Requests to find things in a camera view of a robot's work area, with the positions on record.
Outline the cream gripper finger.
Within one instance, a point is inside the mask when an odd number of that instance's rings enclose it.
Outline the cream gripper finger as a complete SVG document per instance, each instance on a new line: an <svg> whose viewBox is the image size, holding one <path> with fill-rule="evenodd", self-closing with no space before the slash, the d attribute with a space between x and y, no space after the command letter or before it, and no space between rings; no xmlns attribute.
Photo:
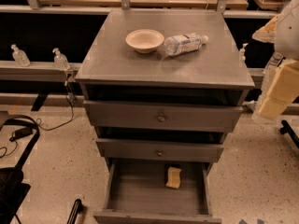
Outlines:
<svg viewBox="0 0 299 224"><path fill-rule="evenodd" d="M252 38L263 43L274 44L277 37L278 18L279 15L276 15L266 25L255 31Z"/></svg>
<svg viewBox="0 0 299 224"><path fill-rule="evenodd" d="M299 96L299 61L285 60L277 69L258 115L275 119Z"/></svg>

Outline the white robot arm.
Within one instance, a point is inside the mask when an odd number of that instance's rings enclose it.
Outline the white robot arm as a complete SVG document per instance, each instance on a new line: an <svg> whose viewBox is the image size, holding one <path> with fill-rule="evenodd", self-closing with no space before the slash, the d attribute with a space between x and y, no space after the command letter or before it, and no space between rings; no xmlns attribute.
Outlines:
<svg viewBox="0 0 299 224"><path fill-rule="evenodd" d="M291 0L252 38L273 43L275 51L285 58L257 106L260 117L275 119L299 96L299 0Z"/></svg>

